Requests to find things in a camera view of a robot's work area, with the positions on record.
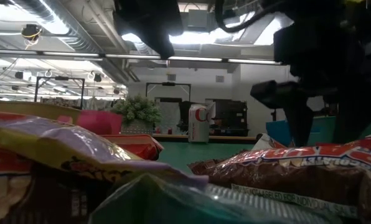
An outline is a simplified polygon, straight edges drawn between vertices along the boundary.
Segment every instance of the black cable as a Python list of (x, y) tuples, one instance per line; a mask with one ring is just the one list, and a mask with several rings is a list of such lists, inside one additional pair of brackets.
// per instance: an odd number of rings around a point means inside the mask
[(259, 13), (256, 13), (254, 16), (252, 16), (252, 18), (250, 18), (248, 21), (244, 22), (243, 24), (237, 25), (235, 27), (226, 27), (224, 24), (224, 19), (223, 19), (224, 0), (216, 0), (216, 4), (215, 4), (216, 22), (218, 26), (225, 32), (229, 32), (229, 33), (238, 32), (252, 25), (259, 19), (263, 18), (265, 15), (276, 12), (280, 6), (282, 6), (283, 4), (286, 4), (287, 2), (288, 2), (287, 0), (277, 1), (276, 3), (264, 8), (264, 10), (260, 11)]

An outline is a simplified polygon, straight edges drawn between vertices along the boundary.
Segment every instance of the soda can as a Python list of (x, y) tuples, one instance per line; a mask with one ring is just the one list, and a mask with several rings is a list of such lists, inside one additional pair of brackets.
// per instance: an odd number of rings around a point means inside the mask
[(209, 112), (205, 105), (191, 105), (188, 120), (188, 141), (209, 142)]

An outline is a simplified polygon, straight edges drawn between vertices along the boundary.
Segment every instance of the ceiling duct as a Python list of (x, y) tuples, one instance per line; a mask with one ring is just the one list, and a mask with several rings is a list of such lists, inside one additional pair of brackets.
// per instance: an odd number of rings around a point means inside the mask
[[(103, 53), (103, 49), (90, 37), (79, 22), (67, 11), (58, 0), (9, 0), (19, 9), (32, 14), (37, 22), (53, 34), (65, 34), (74, 37), (61, 37), (62, 42), (76, 52)], [(114, 82), (126, 83), (128, 73), (120, 70), (109, 59), (101, 62), (92, 62), (110, 74)]]

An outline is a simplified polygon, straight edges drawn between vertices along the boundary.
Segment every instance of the ceiling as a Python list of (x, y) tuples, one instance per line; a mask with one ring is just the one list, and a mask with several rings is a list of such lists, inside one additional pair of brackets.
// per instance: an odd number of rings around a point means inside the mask
[[(38, 0), (29, 0), (29, 2), (37, 2)], [(61, 51), (73, 52), (74, 47), (68, 44), (68, 40), (74, 39), (75, 35), (81, 35), (82, 40), (85, 40), (92, 48), (85, 48), (88, 51), (106, 52), (106, 53), (129, 53), (137, 52), (135, 44), (130, 41), (125, 41), (120, 35), (111, 31), (110, 25), (113, 23), (112, 0), (44, 0), (55, 12), (57, 17), (61, 19), (61, 26), (68, 26), (75, 32), (68, 35), (68, 30), (63, 29), (62, 33), (56, 31), (57, 27), (51, 27), (51, 24), (46, 24), (37, 17), (36, 14), (26, 12), (12, 4), (0, 4), (0, 49), (17, 49), (24, 50), (44, 50), (44, 51)], [(225, 8), (238, 8), (237, 14), (240, 16), (251, 10), (257, 10), (256, 1), (251, 0), (231, 0), (226, 1)], [(212, 11), (214, 0), (181, 0), (179, 8), (185, 11), (188, 7), (195, 9), (197, 6), (203, 6), (208, 11)], [(273, 49), (270, 45), (256, 46), (253, 45), (264, 33), (263, 31), (277, 21), (281, 27), (291, 23), (289, 19), (280, 14), (267, 15), (260, 21), (254, 23), (251, 27), (243, 30), (236, 41), (214, 42), (210, 44), (173, 44), (176, 56), (198, 56), (198, 57), (229, 57), (229, 58), (255, 58), (271, 60), (273, 58)], [(29, 42), (20, 35), (21, 30), (26, 24), (37, 24), (43, 27), (43, 33), (37, 44), (29, 45)], [(162, 68), (166, 67), (166, 62), (151, 61), (151, 60), (130, 60), (124, 61), (121, 59), (105, 59), (103, 62), (94, 62), (82, 60), (82, 58), (74, 58), (74, 60), (52, 60), (52, 59), (37, 59), (37, 58), (0, 58), (0, 93), (18, 93), (18, 90), (12, 90), (10, 85), (16, 85), (20, 89), (20, 93), (34, 94), (35, 82), (31, 80), (20, 80), (15, 78), (16, 72), (31, 73), (32, 76), (44, 76), (52, 74), (52, 76), (64, 76), (71, 78), (84, 78), (86, 83), (85, 95), (87, 96), (123, 96), (127, 93), (125, 85), (132, 82), (137, 82), (139, 79), (137, 74), (132, 72), (136, 67)], [(186, 62), (173, 61), (170, 62), (170, 67), (173, 68), (216, 68), (226, 69), (227, 72), (235, 70), (236, 65), (227, 63), (208, 63), (208, 62)], [(101, 82), (94, 82), (93, 76), (101, 74)], [(39, 93), (43, 95), (56, 95), (53, 91), (54, 85), (70, 86), (66, 94), (77, 96), (80, 89), (76, 88), (79, 83), (74, 81), (61, 82), (50, 80), (44, 83), (40, 88)], [(120, 95), (114, 95), (114, 88), (120, 88)], [(30, 97), (16, 97), (17, 100), (23, 100)]]

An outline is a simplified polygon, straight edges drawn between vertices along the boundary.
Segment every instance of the red logo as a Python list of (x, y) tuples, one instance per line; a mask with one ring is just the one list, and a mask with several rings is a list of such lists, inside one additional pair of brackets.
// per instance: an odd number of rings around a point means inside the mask
[[(202, 110), (205, 111), (205, 114), (206, 114), (206, 115), (205, 115), (205, 119), (201, 119), (201, 118), (200, 118), (200, 114), (199, 114), (199, 113), (200, 113), (200, 111), (202, 111)], [(201, 121), (201, 122), (203, 122), (203, 121), (207, 121), (207, 120), (208, 120), (208, 114), (209, 114), (209, 113), (206, 112), (206, 109), (205, 109), (205, 108), (199, 108), (199, 109), (197, 109), (197, 111), (195, 112), (195, 118), (197, 118), (197, 120), (198, 120), (198, 121)]]

